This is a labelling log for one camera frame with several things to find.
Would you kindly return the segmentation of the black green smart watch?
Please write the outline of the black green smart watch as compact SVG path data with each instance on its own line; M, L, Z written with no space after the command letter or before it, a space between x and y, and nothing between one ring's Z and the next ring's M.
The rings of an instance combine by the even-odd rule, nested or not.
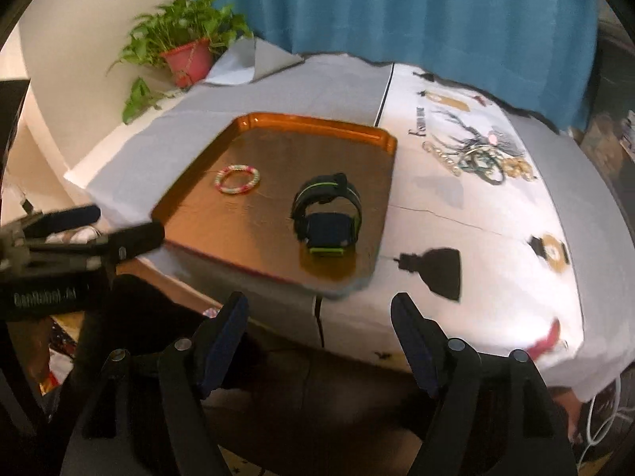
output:
M354 207L354 214L311 212L313 205L323 206L343 199ZM319 175L307 180L295 194L291 220L297 241L312 256L342 257L354 247L360 236L363 210L360 195L346 174Z

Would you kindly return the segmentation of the white printed table runner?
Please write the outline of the white printed table runner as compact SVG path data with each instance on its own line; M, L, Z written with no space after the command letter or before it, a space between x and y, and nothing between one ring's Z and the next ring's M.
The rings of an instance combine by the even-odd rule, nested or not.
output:
M390 304L405 291L422 315L482 353L530 348L543 370L575 358L583 342L578 286L572 267L550 267L550 258L568 247L536 162L527 159L522 175L495 185L441 159L454 140L474 132L523 152L502 109L479 92L395 65L380 126L398 141L380 253L365 289L322 303L327 350L404 367ZM416 271L398 264L402 255L443 247L461 256L458 301L433 294Z

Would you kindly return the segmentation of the orange metal tray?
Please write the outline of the orange metal tray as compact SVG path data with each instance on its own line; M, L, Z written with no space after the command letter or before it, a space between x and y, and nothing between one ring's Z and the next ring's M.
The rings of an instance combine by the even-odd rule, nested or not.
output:
M372 279L389 205L397 141L387 131L279 113L223 127L155 205L165 242L250 275L341 298ZM292 202L303 183L344 173L362 202L360 238L342 257L297 241Z

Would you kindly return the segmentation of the grey table cloth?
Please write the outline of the grey table cloth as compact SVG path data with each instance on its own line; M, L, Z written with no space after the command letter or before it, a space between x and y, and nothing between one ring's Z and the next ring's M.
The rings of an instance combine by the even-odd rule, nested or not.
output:
M69 181L86 191L109 223L127 226L153 218L155 205L169 188L223 127L239 116L279 113L383 129L385 95L393 68L400 63L372 65L348 55L296 61L285 53L275 54L272 62L275 72L261 80L238 86L197 85L136 123L115 129L68 173ZM510 115L484 92L423 73L430 82L489 98L509 118L524 144L523 152L518 152L479 132L467 140L454 140L445 152L463 172L500 185L522 175L524 162L533 159L544 176L568 247L549 263L554 271L572 267L575 272L583 342L575 358L549 370L539 367L532 349L525 349L548 385L570 388L580 400L590 400L634 359L634 245L614 197L573 141L540 121ZM353 215L354 207L338 199L309 209L309 213L319 211ZM224 299L233 290L244 292L255 321L291 340L325 350L322 303L349 297L371 282L345 297L322 297L286 282L226 268L166 242L150 260L158 271L214 300ZM451 301L460 298L462 261L454 248L402 255L398 264L416 271L433 294Z

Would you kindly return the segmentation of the potted green plant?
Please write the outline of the potted green plant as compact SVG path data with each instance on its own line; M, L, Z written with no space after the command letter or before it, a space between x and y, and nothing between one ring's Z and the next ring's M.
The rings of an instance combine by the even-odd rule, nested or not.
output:
M170 0L133 18L115 65L167 70L179 89L203 80L212 65L253 32L244 15L217 0Z

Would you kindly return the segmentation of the blue curtain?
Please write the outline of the blue curtain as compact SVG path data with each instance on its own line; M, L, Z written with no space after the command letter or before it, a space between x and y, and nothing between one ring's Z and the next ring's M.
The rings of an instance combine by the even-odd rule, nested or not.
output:
M583 128L598 0L221 0L293 53L417 65Z

